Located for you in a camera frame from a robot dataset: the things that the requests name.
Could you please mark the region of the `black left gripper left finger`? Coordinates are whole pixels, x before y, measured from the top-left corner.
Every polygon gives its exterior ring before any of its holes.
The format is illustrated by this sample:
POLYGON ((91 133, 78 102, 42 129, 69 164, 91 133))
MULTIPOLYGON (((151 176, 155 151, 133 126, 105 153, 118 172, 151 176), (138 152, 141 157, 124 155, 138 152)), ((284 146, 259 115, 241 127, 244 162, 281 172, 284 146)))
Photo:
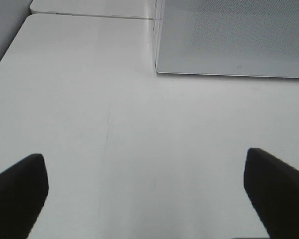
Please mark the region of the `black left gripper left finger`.
POLYGON ((48 191, 42 154, 31 154, 0 173, 0 239, 26 239, 48 191))

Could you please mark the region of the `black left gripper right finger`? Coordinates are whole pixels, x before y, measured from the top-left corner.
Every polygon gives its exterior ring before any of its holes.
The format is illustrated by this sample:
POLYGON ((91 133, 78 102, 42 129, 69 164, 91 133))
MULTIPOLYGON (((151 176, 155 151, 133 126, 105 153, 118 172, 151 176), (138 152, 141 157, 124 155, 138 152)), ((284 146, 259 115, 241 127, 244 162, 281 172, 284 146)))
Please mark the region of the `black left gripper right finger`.
POLYGON ((270 238, 299 239, 299 170, 260 148, 250 148, 243 184, 270 238))

